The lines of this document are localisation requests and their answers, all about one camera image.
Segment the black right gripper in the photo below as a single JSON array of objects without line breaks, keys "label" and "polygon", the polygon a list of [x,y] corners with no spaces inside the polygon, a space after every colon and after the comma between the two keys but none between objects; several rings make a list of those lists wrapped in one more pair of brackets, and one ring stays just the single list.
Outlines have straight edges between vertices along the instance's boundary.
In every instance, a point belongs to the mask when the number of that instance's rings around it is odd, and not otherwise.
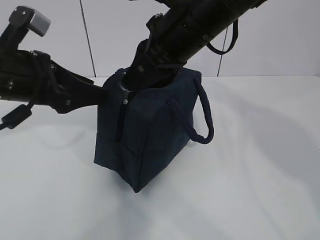
[{"label": "black right gripper", "polygon": [[184,65],[161,43],[156,26],[162,18],[162,14],[156,14],[147,22],[149,36],[138,44],[133,62],[122,77],[122,86],[129,92],[151,87],[160,81],[160,75],[172,75]]}]

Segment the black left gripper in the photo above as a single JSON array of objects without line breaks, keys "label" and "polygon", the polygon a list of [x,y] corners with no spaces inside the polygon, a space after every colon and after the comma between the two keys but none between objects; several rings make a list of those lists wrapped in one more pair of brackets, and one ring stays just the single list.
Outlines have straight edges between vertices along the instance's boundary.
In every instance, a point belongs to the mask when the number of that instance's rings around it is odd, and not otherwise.
[{"label": "black left gripper", "polygon": [[40,51],[0,50],[0,99],[50,106],[59,114],[104,103],[108,91]]}]

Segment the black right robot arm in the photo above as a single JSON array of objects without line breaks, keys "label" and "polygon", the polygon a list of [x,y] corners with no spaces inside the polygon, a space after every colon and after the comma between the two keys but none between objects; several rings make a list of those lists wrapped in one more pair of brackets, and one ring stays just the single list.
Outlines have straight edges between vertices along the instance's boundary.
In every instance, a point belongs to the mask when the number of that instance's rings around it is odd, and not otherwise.
[{"label": "black right robot arm", "polygon": [[129,92],[165,81],[204,47],[224,55],[210,42],[230,25],[237,35],[239,18],[264,1],[164,0],[162,3],[168,6],[168,11],[153,15],[146,23],[149,37],[138,45],[133,62],[122,78]]}]

